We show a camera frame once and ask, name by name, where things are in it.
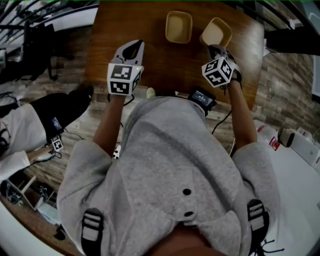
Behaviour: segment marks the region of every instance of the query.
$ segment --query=sleeve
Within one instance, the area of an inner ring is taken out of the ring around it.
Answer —
[[[232,159],[246,188],[262,201],[272,225],[279,214],[280,195],[267,146],[251,143],[237,150]]]
[[[93,141],[79,141],[73,148],[58,191],[57,208],[65,231],[80,251],[83,215],[111,165],[111,157]]]
[[[10,154],[0,160],[0,181],[8,179],[17,171],[30,165],[25,151]]]

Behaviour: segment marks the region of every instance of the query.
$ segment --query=black chair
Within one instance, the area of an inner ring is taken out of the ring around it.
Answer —
[[[51,56],[53,54],[53,41],[55,30],[52,24],[30,27],[29,23],[24,24],[24,43],[21,47],[21,60],[6,62],[6,67],[0,73],[0,84],[19,80],[22,77],[30,76],[29,80],[34,81],[48,68],[49,77],[52,76]]]

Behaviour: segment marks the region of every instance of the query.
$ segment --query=black button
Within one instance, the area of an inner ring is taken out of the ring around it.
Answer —
[[[189,216],[191,216],[192,214],[194,214],[193,211],[187,211],[187,212],[184,214],[184,216],[185,216],[185,217],[189,217]]]
[[[186,195],[186,196],[189,196],[191,194],[191,190],[186,188],[183,190],[183,193]]]

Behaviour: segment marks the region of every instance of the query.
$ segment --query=person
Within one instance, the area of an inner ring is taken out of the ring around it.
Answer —
[[[248,203],[260,200],[269,216],[264,224],[272,225],[280,197],[268,149],[257,142],[237,73],[232,76],[232,158],[208,131],[199,105],[158,96],[132,111],[120,157],[112,161],[125,97],[111,95],[93,141],[74,146],[57,196],[61,223],[80,252],[249,254],[255,228]]]
[[[88,108],[93,87],[52,93],[0,119],[0,181],[34,163],[53,150],[51,139]]]

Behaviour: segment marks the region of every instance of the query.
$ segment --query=beige container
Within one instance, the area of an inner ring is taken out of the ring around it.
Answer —
[[[166,16],[165,37],[169,42],[186,44],[192,34],[192,17],[182,11],[170,11]]]
[[[213,18],[200,35],[200,42],[205,47],[221,45],[226,47],[232,37],[231,28],[220,18]]]

